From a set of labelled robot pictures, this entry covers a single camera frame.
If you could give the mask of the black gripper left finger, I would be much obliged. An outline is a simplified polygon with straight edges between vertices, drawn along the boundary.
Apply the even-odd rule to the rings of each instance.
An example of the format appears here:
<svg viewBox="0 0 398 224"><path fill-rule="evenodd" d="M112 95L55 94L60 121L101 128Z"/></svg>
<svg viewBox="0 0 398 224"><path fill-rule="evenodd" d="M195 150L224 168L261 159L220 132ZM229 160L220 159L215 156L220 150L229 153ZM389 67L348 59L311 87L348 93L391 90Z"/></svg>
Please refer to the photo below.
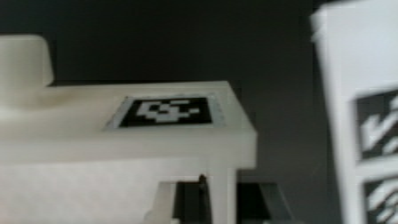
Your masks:
<svg viewBox="0 0 398 224"><path fill-rule="evenodd" d="M208 224L206 176L176 185L174 218L179 224Z"/></svg>

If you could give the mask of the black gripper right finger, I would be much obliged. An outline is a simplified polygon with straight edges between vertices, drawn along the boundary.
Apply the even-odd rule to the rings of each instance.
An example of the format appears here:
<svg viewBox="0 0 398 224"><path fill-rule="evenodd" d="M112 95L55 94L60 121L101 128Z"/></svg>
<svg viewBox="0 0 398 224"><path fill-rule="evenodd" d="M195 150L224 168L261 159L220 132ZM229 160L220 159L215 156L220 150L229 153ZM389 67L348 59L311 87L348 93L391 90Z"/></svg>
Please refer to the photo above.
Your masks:
<svg viewBox="0 0 398 224"><path fill-rule="evenodd" d="M284 194L275 183L240 183L236 201L238 224L284 224L295 220Z"/></svg>

